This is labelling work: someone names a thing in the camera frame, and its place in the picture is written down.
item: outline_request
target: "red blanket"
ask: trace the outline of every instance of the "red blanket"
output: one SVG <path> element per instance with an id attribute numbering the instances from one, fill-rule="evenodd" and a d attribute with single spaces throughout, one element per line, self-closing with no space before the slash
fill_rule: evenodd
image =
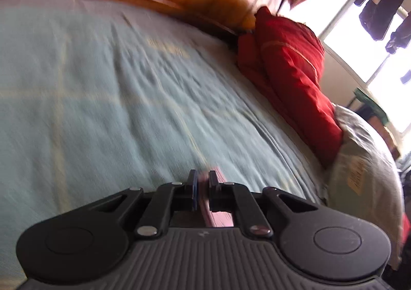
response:
<path id="1" fill-rule="evenodd" d="M 342 130 L 319 88 L 323 61 L 324 48 L 308 27 L 272 16 L 266 7 L 256 14 L 255 34 L 238 41 L 239 69 L 328 167 Z"/>

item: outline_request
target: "pink cloth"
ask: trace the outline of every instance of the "pink cloth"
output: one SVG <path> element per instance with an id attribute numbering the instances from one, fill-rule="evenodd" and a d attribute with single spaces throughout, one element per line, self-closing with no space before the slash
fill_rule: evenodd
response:
<path id="1" fill-rule="evenodd" d="M 218 182 L 226 182 L 220 169 L 213 168 L 217 174 Z M 208 172 L 199 175 L 199 206 L 206 226 L 210 228 L 226 228 L 234 226 L 233 216 L 229 212 L 211 212 L 208 202 Z"/>

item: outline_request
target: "white pillow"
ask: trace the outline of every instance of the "white pillow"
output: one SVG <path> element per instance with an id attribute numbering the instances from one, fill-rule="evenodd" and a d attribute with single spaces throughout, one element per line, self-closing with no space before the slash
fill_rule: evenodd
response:
<path id="1" fill-rule="evenodd" d="M 388 264 L 397 269 L 404 199 L 394 159 L 382 137 L 357 114 L 337 105 L 334 115 L 344 136 L 330 170 L 328 206 L 381 228 L 391 242 Z"/>

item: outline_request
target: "blue fabric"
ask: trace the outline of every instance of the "blue fabric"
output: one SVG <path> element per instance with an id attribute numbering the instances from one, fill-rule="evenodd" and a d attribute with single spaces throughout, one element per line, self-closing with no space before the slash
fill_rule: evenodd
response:
<path id="1" fill-rule="evenodd" d="M 32 224 L 219 166 L 318 202 L 314 155 L 220 41 L 153 12 L 0 10 L 0 278 Z"/>

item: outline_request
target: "bright light from window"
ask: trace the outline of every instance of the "bright light from window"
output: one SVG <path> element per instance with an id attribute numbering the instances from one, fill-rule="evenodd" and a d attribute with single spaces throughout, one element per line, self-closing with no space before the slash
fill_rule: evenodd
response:
<path id="1" fill-rule="evenodd" d="M 369 91 L 387 113 L 399 132 L 411 123 L 411 81 L 405 85 L 400 78 L 411 69 L 411 45 L 398 48 L 390 56 L 376 78 L 368 85 Z"/>
<path id="2" fill-rule="evenodd" d="M 388 53 L 385 50 L 385 46 L 391 37 L 391 33 L 402 23 L 402 18 L 395 14 L 385 38 L 381 41 L 374 41 L 361 26 L 358 19 L 364 6 L 365 4 L 360 7 L 352 4 L 324 39 L 324 42 L 364 82 L 367 82 L 387 57 Z"/>

